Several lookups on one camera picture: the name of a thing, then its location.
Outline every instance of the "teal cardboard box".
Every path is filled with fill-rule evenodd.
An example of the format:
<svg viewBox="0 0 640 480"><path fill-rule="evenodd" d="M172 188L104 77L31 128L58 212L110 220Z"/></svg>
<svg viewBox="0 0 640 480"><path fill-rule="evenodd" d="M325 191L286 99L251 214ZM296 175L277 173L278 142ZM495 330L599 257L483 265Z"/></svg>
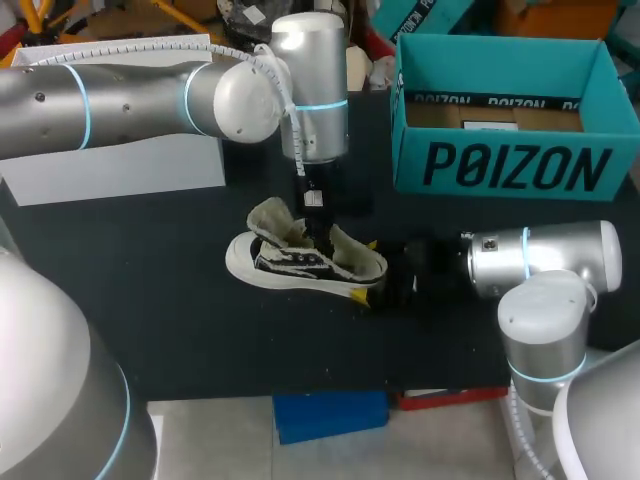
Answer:
<svg viewBox="0 0 640 480"><path fill-rule="evenodd" d="M401 35L396 59L401 192L612 200L636 158L640 124L602 42ZM416 102L573 111L582 131L416 128L407 121Z"/></svg>
<svg viewBox="0 0 640 480"><path fill-rule="evenodd" d="M401 33L448 33L473 0L386 0L371 23L394 44Z"/></svg>

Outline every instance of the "white board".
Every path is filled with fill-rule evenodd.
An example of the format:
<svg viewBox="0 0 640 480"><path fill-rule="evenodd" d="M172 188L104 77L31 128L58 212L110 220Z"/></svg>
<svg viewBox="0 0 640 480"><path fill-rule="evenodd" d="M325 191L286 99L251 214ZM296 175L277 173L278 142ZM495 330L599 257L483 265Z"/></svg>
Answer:
<svg viewBox="0 0 640 480"><path fill-rule="evenodd" d="M16 53L13 64L29 65L80 48L84 50L104 45L167 40L209 44L209 36L201 34L52 45L21 49ZM168 66L210 60L211 55L203 51L169 50L110 55L73 63ZM3 160L0 162L0 174L21 206L225 184L220 140L186 134L111 147Z"/></svg>

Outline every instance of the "black table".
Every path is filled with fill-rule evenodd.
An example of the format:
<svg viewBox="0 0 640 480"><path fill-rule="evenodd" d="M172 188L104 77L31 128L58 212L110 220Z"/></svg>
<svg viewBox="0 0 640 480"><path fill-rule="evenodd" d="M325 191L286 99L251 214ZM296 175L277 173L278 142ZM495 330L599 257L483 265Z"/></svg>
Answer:
<svg viewBox="0 0 640 480"><path fill-rule="evenodd" d="M631 186L613 203L401 195L391 184L388 104L384 94L351 99L347 169L369 183L375 204L370 215L341 219L347 232L398 240L425 228L449 235L610 220L624 253L623 286L601 298L590 343L612 350L640 338L640 201ZM6 186L0 192L0 215L26 260L78 303L141 396L507 384L492 302L373 314L342 298L260 290L231 277L229 241L268 196L292 204L292 166L279 138L227 144L225 157L223 188L22 208Z"/></svg>

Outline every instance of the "floor tile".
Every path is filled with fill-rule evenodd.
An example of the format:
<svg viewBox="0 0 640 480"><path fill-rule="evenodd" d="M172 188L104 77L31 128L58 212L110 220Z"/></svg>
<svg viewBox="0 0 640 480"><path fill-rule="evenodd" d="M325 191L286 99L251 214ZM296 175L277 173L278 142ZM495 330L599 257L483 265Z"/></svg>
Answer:
<svg viewBox="0 0 640 480"><path fill-rule="evenodd" d="M271 397L151 402L163 416L157 480L270 480Z"/></svg>
<svg viewBox="0 0 640 480"><path fill-rule="evenodd" d="M274 431L273 480L511 480L497 402L394 412L380 429L294 445Z"/></svg>

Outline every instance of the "sneaker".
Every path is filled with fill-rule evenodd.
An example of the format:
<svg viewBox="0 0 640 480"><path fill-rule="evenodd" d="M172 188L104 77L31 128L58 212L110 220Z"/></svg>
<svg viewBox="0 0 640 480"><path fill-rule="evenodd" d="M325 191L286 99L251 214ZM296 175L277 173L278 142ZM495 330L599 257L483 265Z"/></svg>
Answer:
<svg viewBox="0 0 640 480"><path fill-rule="evenodd" d="M305 235L305 220L294 220L280 198L270 198L247 217L250 231L231 241L225 261L233 276L256 287L306 288L354 297L382 284L387 261L336 225L329 230L331 258Z"/></svg>

